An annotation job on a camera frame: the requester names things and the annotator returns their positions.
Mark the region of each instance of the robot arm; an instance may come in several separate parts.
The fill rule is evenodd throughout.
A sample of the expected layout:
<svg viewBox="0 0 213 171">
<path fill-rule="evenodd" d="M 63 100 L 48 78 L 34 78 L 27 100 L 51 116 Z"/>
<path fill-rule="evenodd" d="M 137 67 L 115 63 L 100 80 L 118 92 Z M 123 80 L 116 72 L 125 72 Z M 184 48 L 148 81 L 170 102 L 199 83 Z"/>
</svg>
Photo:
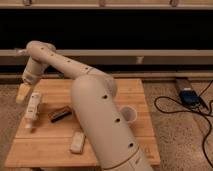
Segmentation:
<svg viewBox="0 0 213 171">
<path fill-rule="evenodd" d="M 152 171 L 113 101 L 116 95 L 114 79 L 102 71 L 56 54 L 54 50 L 54 46 L 38 41 L 27 45 L 31 57 L 23 73 L 24 83 L 35 85 L 48 65 L 75 79 L 71 87 L 73 108 L 102 170 Z"/>
</svg>

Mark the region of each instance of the black cable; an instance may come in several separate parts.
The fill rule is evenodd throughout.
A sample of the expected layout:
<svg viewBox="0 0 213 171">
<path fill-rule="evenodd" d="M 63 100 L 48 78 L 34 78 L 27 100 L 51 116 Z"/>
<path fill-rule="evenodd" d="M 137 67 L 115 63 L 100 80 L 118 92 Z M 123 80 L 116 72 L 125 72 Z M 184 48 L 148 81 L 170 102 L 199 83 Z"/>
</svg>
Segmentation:
<svg viewBox="0 0 213 171">
<path fill-rule="evenodd" d="M 212 83 L 213 83 L 213 80 L 201 91 L 201 93 L 199 94 L 199 97 L 201 97 L 209 89 L 209 87 L 211 86 Z M 165 110 L 161 109 L 158 105 L 158 101 L 161 100 L 161 99 L 171 100 L 171 101 L 175 102 L 176 104 L 180 105 L 181 107 L 183 107 L 185 109 L 184 110 L 175 110 L 175 111 L 165 111 Z M 213 99 L 210 100 L 209 103 L 208 103 L 208 106 L 209 106 L 208 113 L 205 113 L 205 112 L 202 112 L 200 110 L 200 105 L 195 106 L 195 107 L 184 106 L 181 102 L 179 102 L 179 101 L 177 101 L 177 100 L 175 100 L 171 97 L 168 97 L 168 96 L 159 96 L 159 97 L 155 98 L 155 100 L 154 100 L 154 106 L 161 113 L 175 114 L 175 113 L 182 113 L 182 112 L 190 112 L 192 114 L 199 115 L 206 120 L 206 122 L 208 123 L 208 131 L 207 131 L 206 135 L 204 135 L 204 138 L 202 140 L 202 151 L 203 151 L 203 154 L 204 154 L 207 162 L 213 168 L 213 163 L 209 159 L 209 157 L 206 153 L 206 148 L 205 148 L 206 141 L 207 141 L 209 135 L 212 132 L 212 124 L 211 124 L 210 120 L 208 119 L 208 117 L 213 117 L 213 115 L 212 115 L 212 104 L 213 104 Z"/>
<path fill-rule="evenodd" d="M 209 89 L 209 87 L 211 86 L 212 82 L 213 82 L 213 80 L 211 80 L 210 83 L 206 86 L 206 88 L 204 88 L 203 91 L 201 91 L 201 93 L 199 94 L 199 97 L 201 97 L 203 95 L 203 93 L 205 93 L 206 90 Z"/>
</svg>

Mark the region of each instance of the hole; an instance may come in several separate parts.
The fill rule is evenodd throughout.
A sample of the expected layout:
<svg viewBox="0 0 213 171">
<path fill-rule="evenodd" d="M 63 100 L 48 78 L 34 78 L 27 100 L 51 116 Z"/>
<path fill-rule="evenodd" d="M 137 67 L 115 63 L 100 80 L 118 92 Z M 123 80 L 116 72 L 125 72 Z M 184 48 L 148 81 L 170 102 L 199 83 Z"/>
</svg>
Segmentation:
<svg viewBox="0 0 213 171">
<path fill-rule="evenodd" d="M 115 123 L 120 122 L 121 120 L 119 118 L 115 119 Z"/>
<path fill-rule="evenodd" d="M 103 99 L 107 99 L 107 95 L 104 95 L 102 98 L 103 98 Z"/>
<path fill-rule="evenodd" d="M 129 148 L 132 148 L 133 146 L 134 146 L 134 144 L 133 144 L 133 143 L 130 143 L 128 147 L 129 147 Z"/>
</svg>

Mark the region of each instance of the wooden table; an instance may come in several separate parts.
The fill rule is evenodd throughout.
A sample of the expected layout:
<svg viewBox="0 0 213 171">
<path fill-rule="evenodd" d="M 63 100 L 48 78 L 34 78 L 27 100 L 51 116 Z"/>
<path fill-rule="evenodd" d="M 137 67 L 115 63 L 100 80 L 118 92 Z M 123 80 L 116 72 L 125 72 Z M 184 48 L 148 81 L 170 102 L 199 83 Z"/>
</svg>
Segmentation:
<svg viewBox="0 0 213 171">
<path fill-rule="evenodd" d="M 142 83 L 139 79 L 117 79 L 118 93 L 115 101 L 119 107 L 129 105 L 139 113 L 131 129 L 152 165 L 160 163 L 152 122 L 145 100 Z M 51 123 L 47 114 L 69 105 L 72 80 L 43 79 L 35 92 L 43 94 L 43 102 L 36 129 L 28 133 L 22 119 L 12 147 L 5 162 L 6 167 L 84 167 L 98 166 L 95 154 L 86 140 L 82 155 L 72 154 L 69 147 L 75 131 L 81 130 L 74 115 L 56 123 Z"/>
</svg>

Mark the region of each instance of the gray floor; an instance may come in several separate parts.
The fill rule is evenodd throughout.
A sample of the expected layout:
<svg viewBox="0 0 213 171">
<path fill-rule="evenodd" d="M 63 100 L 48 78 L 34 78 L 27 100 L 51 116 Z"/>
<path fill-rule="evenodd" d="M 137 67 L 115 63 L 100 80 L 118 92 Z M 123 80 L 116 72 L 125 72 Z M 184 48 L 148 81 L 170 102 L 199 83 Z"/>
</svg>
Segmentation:
<svg viewBox="0 0 213 171">
<path fill-rule="evenodd" d="M 193 83 L 193 87 L 200 92 L 207 82 Z M 3 167 L 6 155 L 20 122 L 23 106 L 15 104 L 15 95 L 18 85 L 0 85 L 0 171 L 28 171 L 29 169 L 6 169 Z M 161 164 L 155 167 L 156 171 L 210 171 L 201 149 L 203 138 L 202 130 L 205 121 L 199 116 L 190 113 L 165 115 L 156 110 L 154 99 L 159 95 L 177 98 L 177 93 L 172 82 L 146 82 L 144 83 L 147 103 L 151 112 L 152 122 L 158 143 Z M 213 98 L 213 85 L 204 99 Z M 165 110 L 176 109 L 178 106 L 169 102 L 162 102 Z M 208 154 L 213 161 L 213 136 L 208 143 Z M 64 171 L 69 169 L 45 169 L 45 171 Z M 72 169 L 75 171 L 92 171 L 96 169 Z"/>
</svg>

